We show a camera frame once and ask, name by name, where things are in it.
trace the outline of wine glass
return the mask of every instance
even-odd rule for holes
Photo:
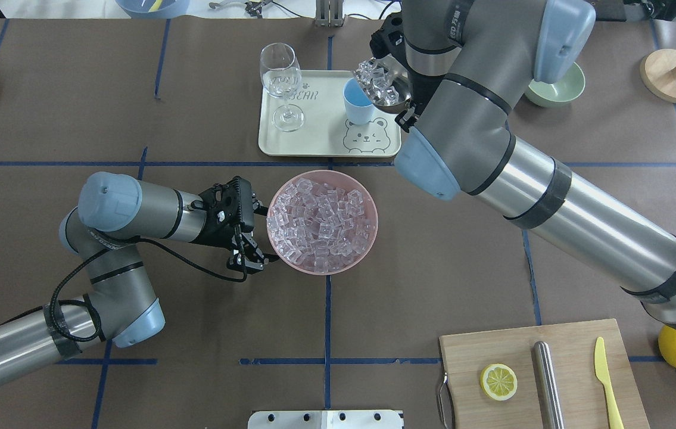
[[[261,83],[272,97],[285,102],[275,110],[272,123],[286,133],[301,128],[305,121],[303,110],[288,103],[300,87],[300,65],[295,51],[286,43],[272,43],[261,50]]]

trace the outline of bear drawing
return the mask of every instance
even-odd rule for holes
[[[361,154],[384,153],[390,147],[387,126],[388,122],[383,117],[376,117],[365,125],[355,125],[346,120],[343,146],[349,154],[354,150]]]

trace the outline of yellow utensil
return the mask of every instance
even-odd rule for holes
[[[163,4],[163,0],[155,0],[155,3],[152,3],[152,8],[148,12],[157,11],[160,8],[160,5]]]
[[[608,359],[605,357],[605,340],[602,337],[597,337],[597,342],[594,344],[594,374],[605,388],[605,402],[608,403],[608,425],[610,425],[610,429],[624,429],[624,422],[621,421],[621,414],[618,412],[618,405],[616,405],[616,397],[613,396],[613,385],[610,383],[610,372],[608,372]]]

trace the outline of bowl of ice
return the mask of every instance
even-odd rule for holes
[[[356,179],[321,169],[290,179],[272,198],[269,241],[298,271],[336,274],[359,263],[378,235],[378,209]]]

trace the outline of tabletop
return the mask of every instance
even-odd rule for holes
[[[240,175],[263,201],[297,174],[358,179],[379,212],[359,265],[327,277],[272,263],[243,284],[140,248],[166,327],[0,387],[0,427],[245,427],[259,410],[394,409],[438,426],[444,334],[615,318],[653,428],[676,427],[660,324],[615,281],[460,195],[438,201],[392,158],[273,158],[258,148],[258,53],[291,44],[305,70],[352,70],[378,21],[0,20],[0,323],[49,301],[81,261],[57,228],[97,171],[199,193]],[[521,100],[509,126],[676,235],[676,105],[639,77],[676,23],[597,22],[580,98]],[[265,225],[254,236],[267,247]],[[226,251],[168,243],[220,269]],[[64,298],[90,289],[84,275]]]

